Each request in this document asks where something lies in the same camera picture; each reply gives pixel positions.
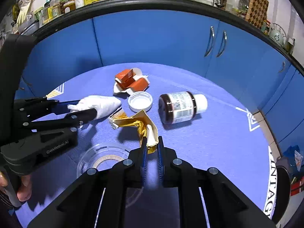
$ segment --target checkered cutting board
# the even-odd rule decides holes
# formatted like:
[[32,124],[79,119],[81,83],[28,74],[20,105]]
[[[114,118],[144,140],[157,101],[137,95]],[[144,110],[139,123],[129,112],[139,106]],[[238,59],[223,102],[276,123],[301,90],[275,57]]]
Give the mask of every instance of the checkered cutting board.
[[267,0],[250,0],[246,21],[260,29],[267,19],[268,4]]

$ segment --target metal handle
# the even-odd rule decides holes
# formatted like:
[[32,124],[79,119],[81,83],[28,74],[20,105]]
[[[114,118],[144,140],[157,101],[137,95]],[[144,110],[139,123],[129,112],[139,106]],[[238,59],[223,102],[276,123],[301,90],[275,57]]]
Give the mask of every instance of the metal handle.
[[[210,45],[210,38],[212,37],[212,42],[211,42],[211,47],[210,49],[208,50],[209,48],[209,45]],[[204,56],[208,56],[209,53],[211,52],[212,48],[213,48],[213,42],[214,42],[214,29],[213,29],[213,26],[210,27],[210,35],[209,35],[209,42],[208,42],[208,46],[207,46],[207,49],[206,49],[206,53]]]
[[283,72],[283,70],[284,70],[284,68],[285,68],[285,65],[286,65],[286,62],[283,61],[283,62],[282,62],[282,69],[279,71],[279,73],[280,73],[280,72]]
[[219,51],[219,52],[218,52],[218,54],[217,54],[216,57],[219,57],[220,55],[222,55],[223,52],[224,52],[224,50],[225,50],[225,48],[226,48],[227,33],[226,33],[225,30],[223,31],[223,39],[225,40],[225,41],[224,41],[224,47],[223,47],[222,51]]

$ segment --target cabinet door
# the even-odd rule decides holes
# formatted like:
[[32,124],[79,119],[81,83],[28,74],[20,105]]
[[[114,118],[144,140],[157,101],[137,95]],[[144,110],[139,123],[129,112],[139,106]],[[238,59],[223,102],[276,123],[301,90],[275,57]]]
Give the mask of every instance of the cabinet door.
[[297,70],[281,97],[265,115],[278,142],[290,134],[304,119],[303,87],[304,77]]
[[15,93],[15,99],[27,99],[27,98],[33,98],[33,97],[34,97],[34,94],[31,92],[28,85],[21,78],[20,83],[19,83],[19,89]]
[[295,67],[290,65],[282,82],[278,86],[278,88],[275,90],[274,94],[271,96],[271,98],[267,101],[265,106],[262,108],[262,112],[266,115],[271,108],[276,104],[282,93],[285,91],[286,87],[289,85],[292,77],[295,74]]
[[180,11],[133,10],[93,19],[103,65],[160,63],[206,75],[218,20]]
[[285,139],[279,142],[279,148],[284,153],[290,146],[298,145],[301,152],[304,151],[304,121],[295,128]]
[[290,62],[281,53],[267,45],[240,102],[251,113],[261,110],[282,82],[289,66]]
[[28,57],[23,77],[35,95],[45,96],[63,82],[102,67],[92,19],[64,28],[39,42]]
[[220,22],[206,78],[239,99],[259,66],[266,46],[257,37]]

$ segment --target table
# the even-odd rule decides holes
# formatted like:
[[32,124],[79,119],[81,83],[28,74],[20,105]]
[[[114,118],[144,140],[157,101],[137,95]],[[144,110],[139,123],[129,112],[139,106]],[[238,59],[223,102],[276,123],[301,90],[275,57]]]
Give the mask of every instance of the table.
[[[114,76],[138,67],[149,75],[146,90],[153,97],[147,112],[163,137],[164,145],[175,149],[177,156],[203,170],[217,167],[260,209],[264,209],[268,193],[268,143],[258,123],[250,119],[246,108],[228,92],[211,81],[179,68],[152,63],[123,63],[97,68],[65,82],[57,88],[60,101],[77,100],[89,95],[112,96]],[[188,90],[202,93],[208,109],[193,120],[163,125],[158,115],[158,98],[163,93]],[[127,115],[127,95],[120,96]],[[50,114],[43,119],[64,115]],[[139,147],[136,128],[113,130],[106,119],[92,121],[78,131],[78,146],[41,167],[32,175],[31,199],[16,211],[23,227],[76,179],[76,167],[84,152],[101,142],[117,142],[135,149]],[[177,189],[159,186],[157,155],[148,155],[147,185],[137,202],[126,209],[125,227],[179,227]]]

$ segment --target finger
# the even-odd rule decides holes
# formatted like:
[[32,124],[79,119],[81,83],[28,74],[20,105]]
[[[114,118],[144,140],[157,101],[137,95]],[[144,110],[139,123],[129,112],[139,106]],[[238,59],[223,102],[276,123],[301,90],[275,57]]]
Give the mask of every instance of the finger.
[[0,171],[0,186],[6,187],[7,184],[8,184],[7,179],[5,178],[5,176]]
[[17,192],[17,197],[21,202],[27,201],[32,195],[32,183],[29,182],[27,186],[23,184],[20,186]]
[[21,177],[21,182],[24,186],[28,186],[29,183],[31,182],[31,175],[26,175]]

